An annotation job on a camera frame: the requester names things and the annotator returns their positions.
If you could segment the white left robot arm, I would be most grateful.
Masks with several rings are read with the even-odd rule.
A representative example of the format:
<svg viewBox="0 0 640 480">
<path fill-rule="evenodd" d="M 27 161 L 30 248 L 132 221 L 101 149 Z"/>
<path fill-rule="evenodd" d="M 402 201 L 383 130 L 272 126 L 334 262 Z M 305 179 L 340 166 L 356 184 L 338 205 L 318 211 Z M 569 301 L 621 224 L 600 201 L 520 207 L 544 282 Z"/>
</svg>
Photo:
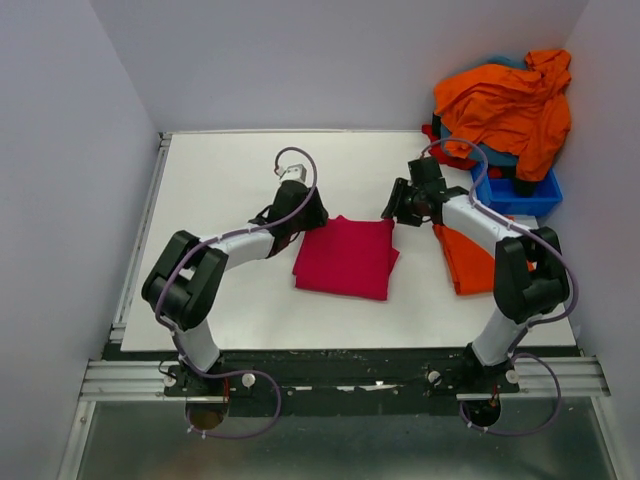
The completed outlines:
<svg viewBox="0 0 640 480">
<path fill-rule="evenodd" d="M 208 241 L 181 230 L 172 235 L 152 267 L 141 296 L 156 320 L 169 330 L 187 382 L 201 395 L 214 393 L 222 380 L 220 357 L 207 323 L 224 273 L 248 262 L 266 260 L 294 237 L 328 223 L 315 187 L 281 182 L 273 202 L 239 230 Z"/>
</svg>

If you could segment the magenta t-shirt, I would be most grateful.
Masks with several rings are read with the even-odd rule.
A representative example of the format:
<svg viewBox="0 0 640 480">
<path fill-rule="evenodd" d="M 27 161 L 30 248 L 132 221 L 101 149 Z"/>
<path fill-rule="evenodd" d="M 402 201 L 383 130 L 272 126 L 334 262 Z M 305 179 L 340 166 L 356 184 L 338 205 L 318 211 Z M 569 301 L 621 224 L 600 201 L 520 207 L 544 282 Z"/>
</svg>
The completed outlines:
<svg viewBox="0 0 640 480">
<path fill-rule="evenodd" d="M 295 287 L 332 295 L 385 301 L 399 251 L 395 222 L 338 216 L 307 232 L 293 267 Z"/>
</svg>

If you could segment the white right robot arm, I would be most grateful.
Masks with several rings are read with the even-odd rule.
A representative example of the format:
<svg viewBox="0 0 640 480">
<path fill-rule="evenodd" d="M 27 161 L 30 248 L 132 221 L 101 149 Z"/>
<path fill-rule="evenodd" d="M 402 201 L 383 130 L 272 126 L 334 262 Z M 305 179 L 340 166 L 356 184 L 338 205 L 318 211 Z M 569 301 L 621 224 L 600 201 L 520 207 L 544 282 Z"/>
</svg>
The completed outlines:
<svg viewBox="0 0 640 480">
<path fill-rule="evenodd" d="M 561 253 L 556 232 L 532 229 L 482 204 L 470 190 L 449 187 L 437 160 L 424 157 L 408 163 L 410 177 L 395 180 L 382 212 L 384 219 L 414 227 L 429 220 L 448 227 L 478 245 L 494 259 L 495 310 L 482 332 L 464 352 L 460 379 L 480 392 L 496 380 L 534 327 L 556 322 L 551 313 L 578 298 L 578 282 Z"/>
</svg>

